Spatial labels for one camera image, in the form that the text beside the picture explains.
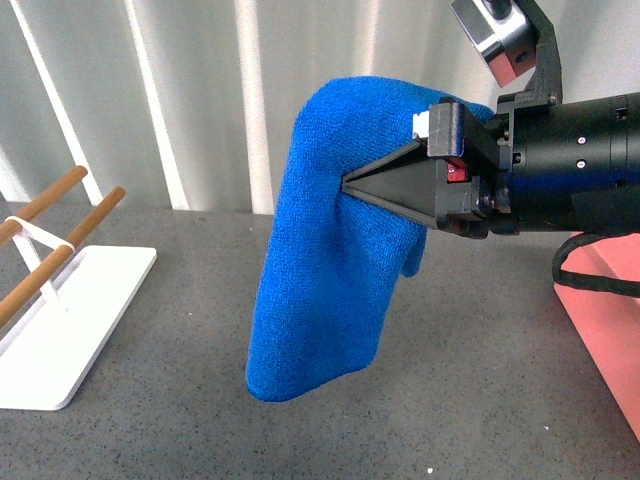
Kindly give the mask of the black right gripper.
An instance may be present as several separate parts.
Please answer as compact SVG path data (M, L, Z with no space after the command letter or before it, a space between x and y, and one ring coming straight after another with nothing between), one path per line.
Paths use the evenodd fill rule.
M480 121L443 97L412 119L413 139L342 177L343 193L461 237L519 233L510 193L509 112Z

